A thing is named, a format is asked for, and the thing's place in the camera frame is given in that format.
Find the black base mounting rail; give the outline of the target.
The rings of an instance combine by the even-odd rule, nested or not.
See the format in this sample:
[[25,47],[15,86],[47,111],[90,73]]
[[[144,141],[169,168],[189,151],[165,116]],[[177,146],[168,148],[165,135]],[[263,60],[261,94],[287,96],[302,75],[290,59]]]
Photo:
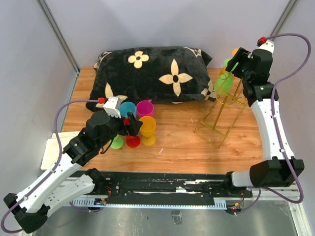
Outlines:
[[211,206],[216,198],[252,197],[245,187],[230,187],[225,175],[149,172],[106,172],[101,176],[112,189],[109,202],[130,206]]

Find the green wine glass row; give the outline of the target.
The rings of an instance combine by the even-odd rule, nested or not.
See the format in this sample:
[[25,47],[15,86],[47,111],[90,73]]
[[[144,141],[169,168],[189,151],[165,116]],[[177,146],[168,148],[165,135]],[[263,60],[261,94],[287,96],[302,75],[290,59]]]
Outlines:
[[219,76],[213,85],[213,91],[218,95],[227,95],[233,87],[234,76],[231,72],[226,71],[227,64],[230,60],[231,58],[224,61],[224,66],[219,72]]

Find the orange wine glass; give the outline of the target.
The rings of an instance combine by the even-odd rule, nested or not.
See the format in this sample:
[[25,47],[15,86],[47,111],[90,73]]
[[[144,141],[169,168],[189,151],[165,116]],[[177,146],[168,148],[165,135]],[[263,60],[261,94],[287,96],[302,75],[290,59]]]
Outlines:
[[[235,56],[235,54],[237,53],[238,49],[239,49],[239,48],[235,48],[235,49],[232,51],[232,57]],[[227,64],[228,64],[228,62],[229,62],[230,60],[231,60],[231,58],[228,58],[228,59],[225,59],[225,60],[224,60],[223,68],[221,69],[221,71],[219,72],[219,74],[224,74],[224,73],[227,72],[227,71],[226,71],[226,67],[227,67]]]
[[143,116],[139,119],[142,122],[140,133],[141,141],[146,146],[151,146],[155,143],[156,120],[151,116]]

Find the white folded cloth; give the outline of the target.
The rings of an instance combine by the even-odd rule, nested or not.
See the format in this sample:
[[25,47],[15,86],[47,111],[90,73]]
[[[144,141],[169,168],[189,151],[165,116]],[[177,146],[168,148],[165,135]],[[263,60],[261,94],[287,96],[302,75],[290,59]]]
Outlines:
[[[61,141],[62,148],[65,147],[69,141],[77,136],[79,134],[79,131],[73,131],[73,132],[60,132],[59,133],[59,138]],[[42,159],[41,167],[40,169],[42,171],[47,170],[51,165],[54,164],[54,162],[57,160],[59,156],[59,145],[57,141],[56,134],[53,133],[52,137],[48,139],[46,143],[46,148],[44,152],[44,156]]]

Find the red wine glass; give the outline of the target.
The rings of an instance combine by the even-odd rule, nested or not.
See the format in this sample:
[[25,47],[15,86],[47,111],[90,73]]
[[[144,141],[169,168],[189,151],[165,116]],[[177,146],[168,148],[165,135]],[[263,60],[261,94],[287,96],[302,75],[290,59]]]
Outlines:
[[124,124],[127,125],[126,144],[130,148],[136,148],[140,145],[140,137],[134,130],[134,127],[130,124],[128,118],[124,120]]

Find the pink wine glass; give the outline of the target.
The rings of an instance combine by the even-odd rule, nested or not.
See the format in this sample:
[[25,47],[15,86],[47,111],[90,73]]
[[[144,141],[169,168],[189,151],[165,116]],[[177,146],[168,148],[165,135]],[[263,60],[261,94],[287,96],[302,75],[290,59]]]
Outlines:
[[154,115],[154,105],[151,101],[148,100],[143,100],[140,101],[137,105],[136,105],[136,111],[138,114],[138,117],[144,117],[144,116],[150,116],[153,117]]

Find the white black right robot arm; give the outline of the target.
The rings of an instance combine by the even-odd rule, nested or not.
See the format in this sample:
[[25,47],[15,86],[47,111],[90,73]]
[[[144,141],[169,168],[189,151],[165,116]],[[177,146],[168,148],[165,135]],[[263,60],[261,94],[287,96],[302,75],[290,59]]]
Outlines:
[[263,147],[262,162],[246,171],[227,173],[229,181],[223,191],[233,197],[241,188],[289,187],[298,183],[304,162],[296,159],[282,126],[279,97],[268,81],[273,62],[273,49],[259,47],[252,52],[239,48],[226,70],[241,79],[243,94],[257,121]]

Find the black floral plush pillow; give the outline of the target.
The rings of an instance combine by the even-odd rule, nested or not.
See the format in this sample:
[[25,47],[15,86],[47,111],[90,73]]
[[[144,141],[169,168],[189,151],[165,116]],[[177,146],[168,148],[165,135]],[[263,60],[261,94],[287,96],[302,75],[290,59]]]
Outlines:
[[214,101],[207,65],[212,57],[194,47],[137,47],[101,53],[90,100],[116,96],[122,101],[178,104]]

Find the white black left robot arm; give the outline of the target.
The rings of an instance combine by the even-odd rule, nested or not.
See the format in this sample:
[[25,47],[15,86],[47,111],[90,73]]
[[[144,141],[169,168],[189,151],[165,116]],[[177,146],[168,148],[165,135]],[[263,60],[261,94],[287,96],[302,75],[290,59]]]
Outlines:
[[73,173],[85,166],[105,145],[111,145],[117,135],[136,136],[142,126],[132,112],[125,118],[96,112],[79,134],[62,149],[57,161],[36,181],[18,194],[9,193],[4,203],[13,213],[21,229],[27,234],[35,232],[59,208],[73,199],[89,193],[101,194],[106,188],[105,178],[96,168],[89,169],[76,181],[60,185]]

